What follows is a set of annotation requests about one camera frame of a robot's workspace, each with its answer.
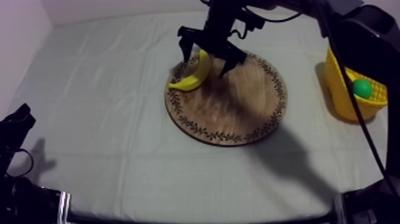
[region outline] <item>white wall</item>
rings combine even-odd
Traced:
[[[381,7],[400,23],[400,0],[364,1]],[[42,2],[54,24],[68,24],[119,15],[207,9],[200,0],[42,0]]]
[[[376,5],[392,15],[400,26],[400,0],[363,0],[366,4]]]
[[[51,27],[40,0],[0,0],[0,119]]]

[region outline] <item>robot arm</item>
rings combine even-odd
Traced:
[[[262,29],[265,19],[247,9],[247,6],[272,10],[285,7],[316,18],[323,38],[328,37],[339,64],[368,76],[387,87],[389,98],[389,134],[386,171],[400,178],[400,30],[392,16],[359,0],[201,0],[210,7],[203,30],[181,27],[179,45],[184,60],[190,57],[193,44],[209,54],[226,61],[220,77],[246,54],[227,39],[236,19],[246,24],[246,31]]]

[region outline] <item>green ball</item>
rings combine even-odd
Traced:
[[[365,79],[357,79],[353,82],[353,93],[361,98],[369,99],[372,96],[372,86]]]

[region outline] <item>banana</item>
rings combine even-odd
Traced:
[[[190,76],[182,79],[178,83],[169,83],[169,88],[179,89],[181,91],[191,91],[199,87],[210,73],[211,62],[207,52],[200,50],[199,63],[196,71]]]

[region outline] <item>yellow basket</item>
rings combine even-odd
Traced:
[[[355,96],[364,119],[371,118],[380,109],[388,104],[385,85],[363,76],[351,69],[346,68],[346,72],[352,81],[355,79],[366,79],[372,85],[372,96],[370,99],[364,99],[357,95]],[[336,61],[336,58],[330,48],[328,49],[326,56],[324,73],[326,83],[332,95],[333,105],[335,106],[337,113],[348,120],[357,121],[357,117],[346,89],[345,81],[340,73],[338,62]]]

